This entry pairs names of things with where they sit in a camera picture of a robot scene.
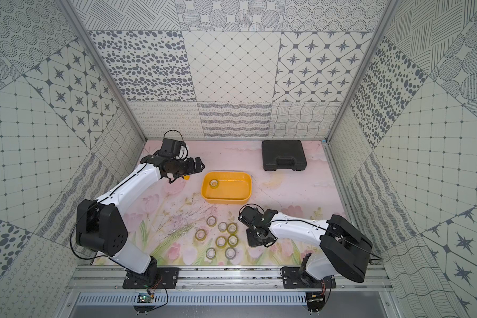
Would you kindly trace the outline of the left green circuit board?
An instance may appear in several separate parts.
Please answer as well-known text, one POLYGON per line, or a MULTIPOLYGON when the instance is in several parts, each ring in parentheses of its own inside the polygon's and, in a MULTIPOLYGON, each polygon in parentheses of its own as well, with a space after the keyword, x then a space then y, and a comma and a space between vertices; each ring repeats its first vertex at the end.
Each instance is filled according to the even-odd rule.
POLYGON ((139 294, 136 302, 133 304, 137 314, 147 314, 155 309, 156 305, 153 302, 153 299, 148 294, 139 294))

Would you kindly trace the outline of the yellow plastic storage box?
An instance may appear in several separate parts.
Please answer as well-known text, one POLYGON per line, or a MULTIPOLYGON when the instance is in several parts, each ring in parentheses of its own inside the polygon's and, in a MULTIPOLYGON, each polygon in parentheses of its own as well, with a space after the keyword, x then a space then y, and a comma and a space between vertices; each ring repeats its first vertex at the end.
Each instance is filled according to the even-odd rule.
POLYGON ((253 181, 246 172, 217 171, 205 175, 201 195, 209 204, 246 204, 253 191, 253 181), (211 180, 217 180, 216 188, 210 186, 211 180))

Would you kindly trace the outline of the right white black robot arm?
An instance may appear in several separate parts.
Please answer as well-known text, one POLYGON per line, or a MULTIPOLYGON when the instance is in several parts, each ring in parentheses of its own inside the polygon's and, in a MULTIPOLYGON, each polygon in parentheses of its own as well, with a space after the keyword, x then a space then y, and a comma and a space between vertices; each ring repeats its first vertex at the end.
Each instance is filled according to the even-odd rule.
POLYGON ((321 254, 302 260, 302 281, 321 281, 337 274, 356 283, 365 280, 373 244, 340 215, 334 214, 328 220, 308 220, 246 205, 239 212, 238 221, 247 227, 251 247, 270 247, 283 238, 319 247, 321 254))

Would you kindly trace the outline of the right circuit board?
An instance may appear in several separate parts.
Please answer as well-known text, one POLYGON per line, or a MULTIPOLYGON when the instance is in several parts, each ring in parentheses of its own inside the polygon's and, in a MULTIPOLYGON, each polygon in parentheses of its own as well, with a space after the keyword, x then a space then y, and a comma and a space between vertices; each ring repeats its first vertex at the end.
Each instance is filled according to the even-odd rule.
POLYGON ((319 314, 326 305, 325 295, 322 293, 306 293, 306 306, 310 314, 319 314))

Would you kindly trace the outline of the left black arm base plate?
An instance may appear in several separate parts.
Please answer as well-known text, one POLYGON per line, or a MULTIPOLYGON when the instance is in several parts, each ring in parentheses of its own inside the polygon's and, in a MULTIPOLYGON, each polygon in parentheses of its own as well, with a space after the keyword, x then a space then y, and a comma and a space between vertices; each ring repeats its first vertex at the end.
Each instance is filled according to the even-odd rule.
POLYGON ((144 274, 138 274, 130 270, 126 270, 126 277, 122 288, 126 290, 148 289, 158 284, 158 287, 175 289, 180 268, 150 268, 144 274))

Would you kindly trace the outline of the transparent tape roll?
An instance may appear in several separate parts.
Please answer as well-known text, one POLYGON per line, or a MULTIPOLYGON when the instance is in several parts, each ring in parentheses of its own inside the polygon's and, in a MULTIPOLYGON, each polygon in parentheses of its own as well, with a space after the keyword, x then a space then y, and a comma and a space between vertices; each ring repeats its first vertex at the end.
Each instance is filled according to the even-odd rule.
POLYGON ((205 257, 209 260, 215 259, 217 256, 217 251, 214 248, 208 248, 205 252, 205 257))
POLYGON ((225 250, 225 257, 227 260, 233 260, 237 256, 237 251, 234 248, 228 248, 225 250))
POLYGON ((198 229, 195 233, 195 239, 199 242, 205 241, 207 232, 204 229, 198 229))
POLYGON ((214 227, 217 224, 217 219, 214 216, 210 216, 207 218, 206 224, 208 227, 214 227))
POLYGON ((227 239, 227 243, 230 247, 234 248, 238 245, 238 237, 236 235, 230 235, 227 239))
POLYGON ((230 223, 228 226, 227 226, 227 232, 230 234, 230 235, 235 235, 238 231, 238 225, 236 223, 230 223))
POLYGON ((219 182, 217 180, 211 180, 209 184, 212 188, 216 188, 219 185, 219 182))
POLYGON ((217 228, 221 233, 227 232, 228 224, 226 224, 226 222, 220 222, 217 228))
POLYGON ((224 236, 219 236, 215 240, 215 245, 217 248, 225 248, 227 246, 227 239, 224 236))

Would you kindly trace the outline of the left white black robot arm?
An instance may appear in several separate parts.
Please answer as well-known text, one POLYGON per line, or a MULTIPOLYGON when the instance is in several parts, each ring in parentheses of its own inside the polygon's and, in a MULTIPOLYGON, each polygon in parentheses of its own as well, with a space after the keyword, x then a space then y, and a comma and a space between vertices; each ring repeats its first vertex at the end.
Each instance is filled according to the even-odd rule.
POLYGON ((145 156, 117 186, 94 200, 79 203, 73 230, 76 244, 101 253, 130 272, 147 274, 155 260, 128 242, 125 212, 144 191, 161 179, 173 183, 204 169, 205 165, 199 157, 145 156))

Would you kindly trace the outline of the black plastic tool case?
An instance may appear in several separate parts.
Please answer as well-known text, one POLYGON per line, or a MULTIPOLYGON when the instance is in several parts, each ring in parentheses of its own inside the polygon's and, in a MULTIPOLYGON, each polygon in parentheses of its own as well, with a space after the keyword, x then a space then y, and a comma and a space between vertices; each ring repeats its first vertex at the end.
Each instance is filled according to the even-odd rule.
POLYGON ((264 171, 304 171, 307 168, 307 159, 300 140, 264 140, 261 146, 264 171))

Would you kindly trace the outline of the aluminium mounting rail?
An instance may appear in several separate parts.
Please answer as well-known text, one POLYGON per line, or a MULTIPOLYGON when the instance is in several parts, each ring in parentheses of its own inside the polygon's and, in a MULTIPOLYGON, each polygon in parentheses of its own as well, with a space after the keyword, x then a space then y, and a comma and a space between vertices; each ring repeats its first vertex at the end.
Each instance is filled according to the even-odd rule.
MULTIPOLYGON (((383 266, 373 265, 367 270, 363 283, 353 282, 336 275, 330 282, 317 282, 314 291, 323 287, 332 291, 393 291, 391 281, 383 266)), ((145 291, 146 286, 131 282, 129 274, 120 266, 78 266, 68 287, 68 292, 95 291, 121 292, 123 284, 135 291, 145 291)), ((154 287, 172 292, 210 291, 310 291, 309 287, 297 282, 282 266, 165 266, 158 270, 154 287)))

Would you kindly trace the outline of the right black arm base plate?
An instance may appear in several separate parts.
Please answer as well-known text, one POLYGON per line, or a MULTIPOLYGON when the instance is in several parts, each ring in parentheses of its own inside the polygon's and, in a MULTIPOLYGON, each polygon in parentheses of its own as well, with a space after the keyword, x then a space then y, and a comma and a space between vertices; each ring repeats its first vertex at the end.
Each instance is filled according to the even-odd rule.
POLYGON ((327 276, 322 280, 317 280, 309 274, 306 274, 300 267, 283 266, 280 269, 280 275, 285 289, 337 287, 334 277, 327 276))

